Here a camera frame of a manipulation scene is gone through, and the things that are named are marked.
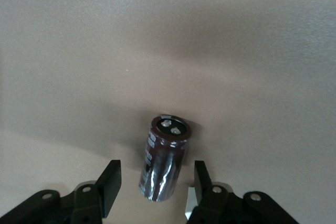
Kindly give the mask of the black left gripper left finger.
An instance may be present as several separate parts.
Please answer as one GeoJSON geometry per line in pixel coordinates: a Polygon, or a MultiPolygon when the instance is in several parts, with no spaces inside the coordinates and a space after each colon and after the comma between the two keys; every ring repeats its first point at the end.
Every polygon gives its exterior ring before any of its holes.
{"type": "Polygon", "coordinates": [[[0,217],[0,224],[103,224],[121,188],[121,161],[112,160],[95,182],[66,196],[41,190],[0,217]]]}

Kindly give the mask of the large brown electrolytic capacitor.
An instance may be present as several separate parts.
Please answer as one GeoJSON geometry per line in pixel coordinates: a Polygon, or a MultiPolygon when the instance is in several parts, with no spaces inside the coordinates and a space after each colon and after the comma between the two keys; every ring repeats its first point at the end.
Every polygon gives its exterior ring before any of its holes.
{"type": "Polygon", "coordinates": [[[148,200],[168,200],[174,192],[192,131],[177,116],[160,115],[149,127],[139,190],[148,200]]]}

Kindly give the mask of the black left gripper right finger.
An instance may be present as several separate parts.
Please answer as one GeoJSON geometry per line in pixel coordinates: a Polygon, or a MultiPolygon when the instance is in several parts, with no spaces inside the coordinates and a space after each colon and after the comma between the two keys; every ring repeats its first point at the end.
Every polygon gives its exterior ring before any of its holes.
{"type": "Polygon", "coordinates": [[[194,185],[197,205],[186,224],[299,224],[266,193],[249,191],[240,198],[213,182],[204,161],[194,163],[194,185]]]}

